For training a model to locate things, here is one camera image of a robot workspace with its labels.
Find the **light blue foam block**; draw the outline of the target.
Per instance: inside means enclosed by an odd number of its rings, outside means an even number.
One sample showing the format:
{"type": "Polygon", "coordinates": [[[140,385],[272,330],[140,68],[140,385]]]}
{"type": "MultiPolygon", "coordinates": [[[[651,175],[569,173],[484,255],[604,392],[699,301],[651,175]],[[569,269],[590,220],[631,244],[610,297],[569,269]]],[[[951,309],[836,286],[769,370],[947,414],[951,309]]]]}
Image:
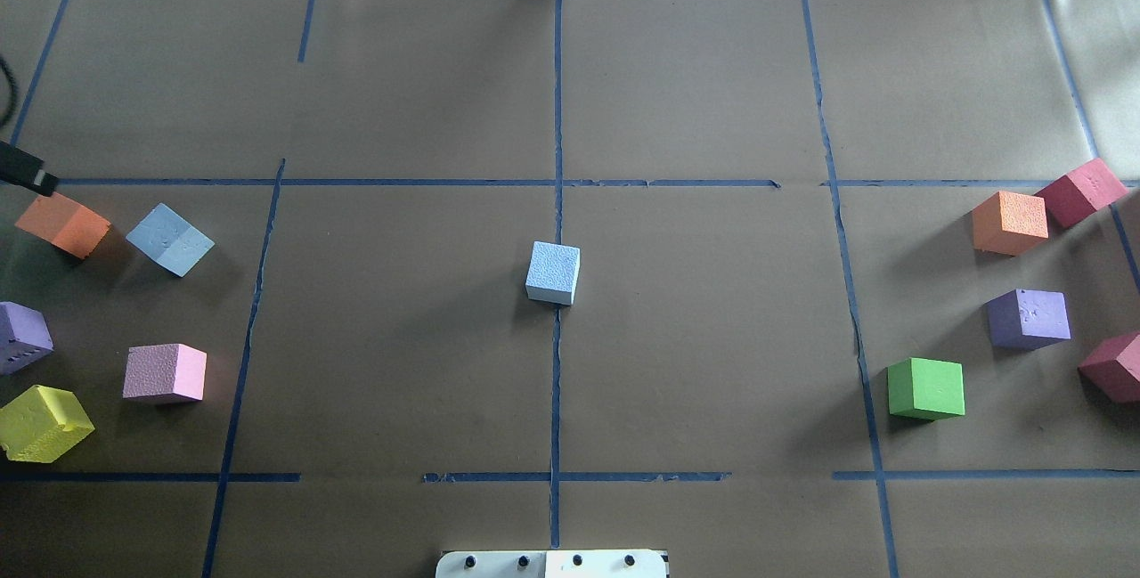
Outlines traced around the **light blue foam block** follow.
{"type": "Polygon", "coordinates": [[[184,220],[176,210],[158,203],[142,218],[127,241],[176,277],[184,277],[215,246],[206,234],[184,220]]]}
{"type": "Polygon", "coordinates": [[[535,241],[526,272],[526,298],[553,306],[573,306],[579,271],[580,249],[535,241]]]}

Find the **orange foam block left side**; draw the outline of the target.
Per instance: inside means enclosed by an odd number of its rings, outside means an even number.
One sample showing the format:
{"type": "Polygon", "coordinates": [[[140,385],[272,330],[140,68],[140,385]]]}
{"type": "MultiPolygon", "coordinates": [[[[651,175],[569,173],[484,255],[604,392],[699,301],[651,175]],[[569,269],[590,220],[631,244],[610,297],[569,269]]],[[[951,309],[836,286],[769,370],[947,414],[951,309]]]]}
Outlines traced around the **orange foam block left side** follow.
{"type": "Polygon", "coordinates": [[[85,260],[93,253],[111,227],[105,217],[59,192],[55,192],[52,196],[36,196],[15,225],[78,260],[85,260]]]}

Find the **orange foam block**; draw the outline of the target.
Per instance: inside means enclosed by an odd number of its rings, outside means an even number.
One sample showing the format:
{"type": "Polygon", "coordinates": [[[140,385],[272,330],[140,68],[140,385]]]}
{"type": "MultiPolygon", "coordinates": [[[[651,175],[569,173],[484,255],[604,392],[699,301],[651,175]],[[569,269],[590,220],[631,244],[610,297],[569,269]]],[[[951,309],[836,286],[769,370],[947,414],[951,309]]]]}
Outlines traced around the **orange foam block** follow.
{"type": "Polygon", "coordinates": [[[78,260],[85,260],[93,253],[111,227],[105,217],[59,192],[55,192],[52,196],[36,196],[15,225],[78,260]]]}
{"type": "Polygon", "coordinates": [[[1047,202],[997,190],[972,210],[974,249],[1017,257],[1049,241],[1047,202]]]}

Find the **purple foam block left side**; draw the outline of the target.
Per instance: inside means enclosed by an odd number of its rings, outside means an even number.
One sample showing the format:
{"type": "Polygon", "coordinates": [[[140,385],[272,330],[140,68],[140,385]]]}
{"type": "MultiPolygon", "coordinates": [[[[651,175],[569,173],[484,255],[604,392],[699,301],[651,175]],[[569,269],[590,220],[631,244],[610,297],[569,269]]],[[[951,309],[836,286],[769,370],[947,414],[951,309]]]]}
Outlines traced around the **purple foam block left side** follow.
{"type": "Polygon", "coordinates": [[[1,375],[13,375],[30,363],[52,355],[52,335],[44,315],[27,306],[1,302],[1,375]]]}

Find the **purple foam block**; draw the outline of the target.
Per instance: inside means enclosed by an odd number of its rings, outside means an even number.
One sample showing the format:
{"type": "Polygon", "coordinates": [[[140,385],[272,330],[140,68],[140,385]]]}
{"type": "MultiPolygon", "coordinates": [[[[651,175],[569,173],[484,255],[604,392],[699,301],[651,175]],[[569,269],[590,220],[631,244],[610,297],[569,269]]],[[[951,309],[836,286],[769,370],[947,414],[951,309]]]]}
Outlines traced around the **purple foam block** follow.
{"type": "Polygon", "coordinates": [[[13,375],[30,363],[52,355],[52,335],[44,315],[27,306],[1,302],[1,375],[13,375]]]}
{"type": "Polygon", "coordinates": [[[993,345],[1033,351],[1070,341],[1070,319],[1061,291],[1013,288],[984,307],[993,345]]]}

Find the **pink foam block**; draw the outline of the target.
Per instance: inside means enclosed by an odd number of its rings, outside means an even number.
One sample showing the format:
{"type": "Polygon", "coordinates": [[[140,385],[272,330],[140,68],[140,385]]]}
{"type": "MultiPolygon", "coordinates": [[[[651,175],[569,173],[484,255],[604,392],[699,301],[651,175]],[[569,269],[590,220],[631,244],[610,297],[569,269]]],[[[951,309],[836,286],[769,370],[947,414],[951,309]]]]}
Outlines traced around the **pink foam block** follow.
{"type": "Polygon", "coordinates": [[[127,349],[127,401],[192,402],[205,392],[207,355],[187,344],[131,345],[127,349]]]}

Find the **yellow foam block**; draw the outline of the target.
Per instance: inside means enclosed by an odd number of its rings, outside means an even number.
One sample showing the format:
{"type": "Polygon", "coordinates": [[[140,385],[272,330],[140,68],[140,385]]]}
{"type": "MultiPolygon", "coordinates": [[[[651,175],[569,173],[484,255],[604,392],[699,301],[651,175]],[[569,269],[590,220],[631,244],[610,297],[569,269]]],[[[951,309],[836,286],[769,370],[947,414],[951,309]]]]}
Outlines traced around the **yellow foam block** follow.
{"type": "Polygon", "coordinates": [[[32,385],[1,408],[5,457],[52,463],[93,433],[93,422],[70,390],[32,385]]]}

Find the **green foam block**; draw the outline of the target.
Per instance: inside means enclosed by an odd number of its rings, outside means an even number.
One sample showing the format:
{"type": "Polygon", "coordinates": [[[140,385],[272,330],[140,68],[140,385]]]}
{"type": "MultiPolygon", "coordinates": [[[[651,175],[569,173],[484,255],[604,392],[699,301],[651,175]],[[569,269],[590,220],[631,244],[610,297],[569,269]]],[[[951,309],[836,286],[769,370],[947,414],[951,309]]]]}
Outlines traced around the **green foam block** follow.
{"type": "Polygon", "coordinates": [[[904,420],[954,420],[966,415],[961,363],[907,358],[886,368],[888,412],[904,420]]]}

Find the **orange foam block right side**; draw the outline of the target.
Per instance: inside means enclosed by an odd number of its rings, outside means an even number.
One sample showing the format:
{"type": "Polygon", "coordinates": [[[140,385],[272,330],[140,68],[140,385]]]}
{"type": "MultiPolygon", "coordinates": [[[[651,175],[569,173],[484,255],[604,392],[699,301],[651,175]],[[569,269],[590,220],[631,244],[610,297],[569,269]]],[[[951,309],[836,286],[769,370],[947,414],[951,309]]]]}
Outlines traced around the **orange foam block right side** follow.
{"type": "Polygon", "coordinates": [[[972,210],[974,249],[1017,257],[1049,241],[1047,202],[997,190],[972,210]]]}

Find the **purple foam block right side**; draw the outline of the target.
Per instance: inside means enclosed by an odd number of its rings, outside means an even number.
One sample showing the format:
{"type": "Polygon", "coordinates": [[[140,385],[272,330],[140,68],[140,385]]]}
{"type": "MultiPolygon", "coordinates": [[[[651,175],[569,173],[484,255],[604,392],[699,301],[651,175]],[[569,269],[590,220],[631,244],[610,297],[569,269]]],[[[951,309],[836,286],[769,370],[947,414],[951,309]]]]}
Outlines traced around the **purple foam block right side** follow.
{"type": "Polygon", "coordinates": [[[1070,341],[1070,319],[1061,291],[1013,288],[984,307],[993,345],[1033,351],[1070,341]]]}

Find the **dark red foam block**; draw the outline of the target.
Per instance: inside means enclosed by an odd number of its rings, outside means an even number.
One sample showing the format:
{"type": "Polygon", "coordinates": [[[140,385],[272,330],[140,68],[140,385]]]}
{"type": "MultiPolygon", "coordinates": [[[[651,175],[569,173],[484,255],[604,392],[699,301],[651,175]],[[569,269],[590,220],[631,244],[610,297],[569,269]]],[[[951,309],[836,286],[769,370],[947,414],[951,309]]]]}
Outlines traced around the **dark red foam block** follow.
{"type": "Polygon", "coordinates": [[[1092,158],[1037,192],[1047,213],[1062,229],[1086,220],[1125,196],[1127,187],[1104,163],[1104,158],[1092,158]]]}

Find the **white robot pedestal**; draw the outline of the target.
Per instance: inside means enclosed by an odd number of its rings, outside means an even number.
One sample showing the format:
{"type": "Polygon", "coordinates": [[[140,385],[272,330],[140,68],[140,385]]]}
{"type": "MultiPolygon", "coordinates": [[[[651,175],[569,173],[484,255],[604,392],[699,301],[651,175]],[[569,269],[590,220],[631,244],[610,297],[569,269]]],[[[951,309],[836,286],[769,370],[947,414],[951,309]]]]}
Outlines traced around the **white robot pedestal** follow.
{"type": "Polygon", "coordinates": [[[453,549],[435,577],[668,577],[663,549],[453,549]]]}

